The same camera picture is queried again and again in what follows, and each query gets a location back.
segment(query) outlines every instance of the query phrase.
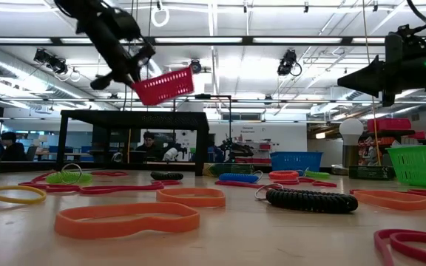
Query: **green object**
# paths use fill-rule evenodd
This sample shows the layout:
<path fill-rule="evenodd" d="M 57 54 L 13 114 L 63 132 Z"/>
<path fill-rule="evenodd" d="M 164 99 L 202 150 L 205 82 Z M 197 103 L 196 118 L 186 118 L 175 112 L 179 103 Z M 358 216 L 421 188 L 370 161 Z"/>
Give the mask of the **green object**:
<path fill-rule="evenodd" d="M 321 178 L 321 179 L 328 179 L 328 178 L 330 178 L 330 174 L 329 173 L 313 172 L 313 171 L 305 171 L 305 176 L 307 176 L 307 177 L 313 177 L 313 178 Z"/>
<path fill-rule="evenodd" d="M 254 166 L 252 164 L 236 163 L 205 163 L 203 175 L 209 177 L 219 177 L 221 174 L 252 174 Z"/>
<path fill-rule="evenodd" d="M 426 146 L 389 148 L 399 182 L 426 187 Z"/>
<path fill-rule="evenodd" d="M 349 178 L 361 180 L 388 181 L 396 177 L 396 173 L 390 166 L 350 166 Z"/>
<path fill-rule="evenodd" d="M 77 171 L 62 171 L 48 175 L 45 177 L 45 182 L 49 184 L 92 182 L 91 174 L 81 174 L 80 179 L 78 177 L 80 177 L 80 173 Z"/>

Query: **ceiling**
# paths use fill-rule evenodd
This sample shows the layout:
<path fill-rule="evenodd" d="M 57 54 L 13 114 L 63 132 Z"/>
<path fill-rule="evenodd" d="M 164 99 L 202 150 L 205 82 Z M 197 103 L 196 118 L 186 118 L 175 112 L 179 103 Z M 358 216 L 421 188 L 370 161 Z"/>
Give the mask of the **ceiling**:
<path fill-rule="evenodd" d="M 163 0 L 169 10 L 169 20 L 162 27 L 152 23 L 151 10 L 156 1 L 117 0 L 118 7 L 132 12 L 145 36 L 209 36 L 209 35 L 275 35 L 275 36 L 363 36 L 362 0 L 309 0 L 309 11 L 304 13 L 304 1 L 299 0 Z M 244 2 L 248 12 L 243 12 Z M 372 11 L 374 1 L 365 0 L 368 32 L 374 36 L 387 35 L 399 25 L 416 27 L 422 22 L 410 11 L 403 0 L 378 0 L 379 9 Z M 414 4 L 426 15 L 426 0 L 414 0 Z M 209 18 L 209 6 L 212 18 Z M 75 21 L 58 12 L 52 0 L 0 0 L 0 37 L 70 37 L 75 36 Z M 162 22 L 165 13 L 155 14 Z M 38 47 L 1 46 L 0 50 L 16 61 L 38 66 L 33 61 Z M 111 93 L 124 97 L 124 85 L 112 84 L 104 91 L 89 87 L 95 75 L 109 72 L 103 58 L 98 60 L 94 47 L 42 47 L 59 58 L 65 58 L 70 66 L 82 74 L 81 80 L 65 81 L 76 89 L 97 98 Z M 279 78 L 277 66 L 287 49 L 296 50 L 303 66 L 298 78 Z M 203 75 L 204 92 L 233 95 L 236 98 L 264 98 L 271 94 L 284 99 L 336 99 L 337 78 L 365 67 L 368 56 L 384 58 L 384 47 L 290 47 L 290 46 L 216 46 L 215 70 L 219 77 L 214 91 L 211 74 Z M 212 49 L 208 46 L 158 46 L 152 60 L 162 72 L 187 65 L 191 59 L 199 59 L 211 69 Z M 41 67 L 50 73 L 50 69 Z M 406 97 L 418 96 L 417 91 Z M 122 103 L 111 103 L 119 108 Z M 310 104 L 289 104 L 286 108 L 310 109 Z"/>

